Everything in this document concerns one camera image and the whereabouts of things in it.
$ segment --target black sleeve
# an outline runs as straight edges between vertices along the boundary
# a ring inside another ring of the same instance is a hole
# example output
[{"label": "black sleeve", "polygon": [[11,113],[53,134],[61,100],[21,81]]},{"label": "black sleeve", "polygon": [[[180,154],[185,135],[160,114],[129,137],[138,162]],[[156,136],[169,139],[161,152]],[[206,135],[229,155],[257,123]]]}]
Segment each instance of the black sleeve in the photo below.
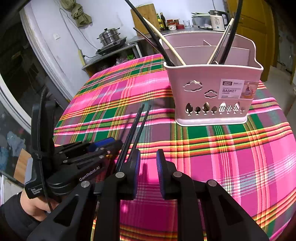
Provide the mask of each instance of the black sleeve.
[{"label": "black sleeve", "polygon": [[0,238],[5,237],[3,240],[24,241],[40,223],[23,210],[20,195],[21,192],[0,206]]}]

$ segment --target plaid tablecloth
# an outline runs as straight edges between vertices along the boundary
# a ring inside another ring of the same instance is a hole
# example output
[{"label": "plaid tablecloth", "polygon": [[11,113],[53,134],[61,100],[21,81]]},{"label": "plaid tablecloth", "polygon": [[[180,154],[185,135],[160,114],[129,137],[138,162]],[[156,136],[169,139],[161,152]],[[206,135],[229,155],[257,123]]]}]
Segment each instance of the plaid tablecloth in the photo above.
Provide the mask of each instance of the plaid tablecloth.
[{"label": "plaid tablecloth", "polygon": [[138,144],[136,199],[121,202],[121,240],[176,240],[176,201],[163,200],[159,189],[159,148],[193,179],[217,180],[270,240],[281,233],[296,208],[296,143],[263,83],[245,124],[181,127],[174,120],[162,56],[129,61],[95,74],[80,89],[54,130],[55,144],[118,138],[126,122],[131,127],[130,113],[134,118],[143,103],[146,109],[151,104],[152,110]]}]

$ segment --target tiled floor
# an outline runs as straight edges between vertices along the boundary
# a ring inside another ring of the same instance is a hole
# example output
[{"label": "tiled floor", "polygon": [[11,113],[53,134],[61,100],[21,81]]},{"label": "tiled floor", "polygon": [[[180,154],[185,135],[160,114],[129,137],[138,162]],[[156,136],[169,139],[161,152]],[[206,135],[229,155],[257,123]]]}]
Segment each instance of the tiled floor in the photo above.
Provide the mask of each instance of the tiled floor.
[{"label": "tiled floor", "polygon": [[264,84],[285,113],[296,137],[296,95],[294,84],[290,85],[290,75],[270,66],[268,80]]}]

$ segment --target wooden cutting board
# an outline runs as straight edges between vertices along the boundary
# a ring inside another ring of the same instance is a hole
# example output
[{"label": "wooden cutting board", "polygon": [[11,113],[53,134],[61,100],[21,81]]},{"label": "wooden cutting board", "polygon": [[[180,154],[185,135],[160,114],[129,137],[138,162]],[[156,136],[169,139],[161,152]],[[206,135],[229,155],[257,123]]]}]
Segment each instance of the wooden cutting board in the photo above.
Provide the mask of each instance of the wooden cutting board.
[{"label": "wooden cutting board", "polygon": [[21,182],[22,184],[25,184],[27,162],[30,157],[31,157],[30,153],[22,149],[20,152],[19,158],[17,160],[17,165],[15,167],[15,173],[13,177],[19,182]]},{"label": "wooden cutting board", "polygon": [[[156,11],[153,3],[136,7],[136,9],[145,19],[147,19],[150,23],[152,23],[158,29],[158,31],[160,31],[160,27],[159,27],[157,15],[156,15]],[[148,34],[147,29],[144,27],[144,25],[142,24],[142,22],[140,21],[140,19],[132,9],[131,9],[131,15],[133,17],[135,28],[141,31],[143,34]]]}]

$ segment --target chopstick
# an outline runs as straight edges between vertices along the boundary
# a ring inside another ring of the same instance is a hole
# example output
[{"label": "chopstick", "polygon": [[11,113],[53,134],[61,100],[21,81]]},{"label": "chopstick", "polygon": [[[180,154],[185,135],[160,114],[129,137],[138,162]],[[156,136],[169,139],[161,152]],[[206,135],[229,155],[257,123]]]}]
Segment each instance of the chopstick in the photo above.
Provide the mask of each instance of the chopstick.
[{"label": "chopstick", "polygon": [[222,53],[221,60],[220,60],[219,64],[225,64],[225,61],[226,61],[227,56],[229,54],[232,42],[233,42],[234,37],[235,37],[235,33],[237,31],[237,26],[239,24],[239,18],[240,18],[240,14],[241,14],[241,11],[242,11],[242,2],[243,2],[243,0],[239,0],[239,2],[238,2],[237,13],[235,14],[235,17],[234,17],[234,23],[233,23],[231,32],[229,34],[229,38],[227,40],[227,43],[225,45],[225,49],[224,49],[224,51]]},{"label": "chopstick", "polygon": [[121,152],[119,154],[119,157],[118,157],[117,163],[116,163],[116,168],[115,168],[116,172],[119,172],[122,164],[124,163],[124,160],[126,159],[129,147],[130,147],[131,142],[133,140],[133,136],[135,135],[137,125],[139,123],[139,120],[140,120],[143,109],[144,109],[144,104],[139,108],[138,113],[136,115],[136,118],[133,121],[133,124],[132,124],[132,126],[130,128],[130,131],[128,132],[127,138],[126,138],[126,140],[125,140],[125,142],[124,142],[124,144],[122,146]]},{"label": "chopstick", "polygon": [[158,51],[163,55],[163,57],[164,57],[167,65],[168,66],[175,66],[175,64],[170,60],[168,54],[165,52],[164,48],[162,47],[162,45],[160,44],[160,42],[156,38],[156,36],[155,36],[154,32],[152,31],[152,29],[146,23],[146,21],[144,20],[144,18],[142,17],[142,15],[135,8],[135,6],[129,0],[124,0],[124,1],[126,1],[126,3],[130,6],[130,8],[135,12],[135,14],[138,16],[138,18],[142,22],[142,24],[145,26],[145,28],[147,29],[147,31],[150,33],[150,35],[151,35],[151,37],[153,39],[153,42],[156,44]]},{"label": "chopstick", "polygon": [[141,134],[142,134],[142,131],[143,131],[144,125],[145,125],[146,120],[147,120],[147,117],[148,117],[148,115],[149,115],[149,111],[150,111],[150,109],[151,109],[151,105],[148,106],[147,112],[146,112],[146,114],[145,114],[145,116],[144,116],[144,119],[143,119],[142,124],[141,124],[141,126],[140,126],[139,132],[138,132],[138,134],[137,134],[137,136],[136,136],[135,142],[133,143],[133,147],[131,148],[131,152],[129,153],[129,156],[128,156],[128,160],[127,160],[127,161],[130,161],[130,160],[131,160],[131,157],[132,157],[133,151],[134,151],[134,150],[136,149],[136,147],[137,147],[137,144],[138,144],[138,142],[139,142],[139,140],[140,140],[140,136],[141,136]]},{"label": "chopstick", "polygon": [[145,34],[143,34],[141,31],[139,31],[139,30],[136,29],[136,28],[133,28],[133,29],[136,30],[139,34],[141,34],[142,37],[143,37],[148,43],[150,43],[152,47],[154,47],[154,48],[158,51],[156,44],[155,44],[154,42],[152,42],[147,36],[145,36]]},{"label": "chopstick", "polygon": [[161,38],[163,42],[169,47],[169,49],[173,52],[173,54],[177,57],[177,59],[181,62],[182,65],[186,65],[183,59],[180,57],[180,55],[177,53],[177,51],[173,48],[173,46],[166,40],[166,38],[158,31],[156,27],[153,26],[152,23],[150,23],[147,19],[143,18],[148,25],[156,32],[156,34]]},{"label": "chopstick", "polygon": [[220,38],[220,40],[219,40],[219,42],[218,42],[218,44],[217,44],[217,46],[216,46],[214,52],[212,53],[211,57],[210,57],[209,60],[208,60],[207,64],[212,64],[212,62],[213,62],[213,61],[216,59],[216,57],[218,56],[218,53],[219,53],[219,51],[220,51],[220,49],[221,49],[223,43],[225,42],[225,39],[226,39],[226,37],[227,37],[227,35],[228,35],[228,33],[229,33],[231,27],[232,27],[233,21],[234,21],[233,18],[229,21],[229,24],[228,24],[227,28],[225,29],[225,31],[224,31],[222,37]]}]

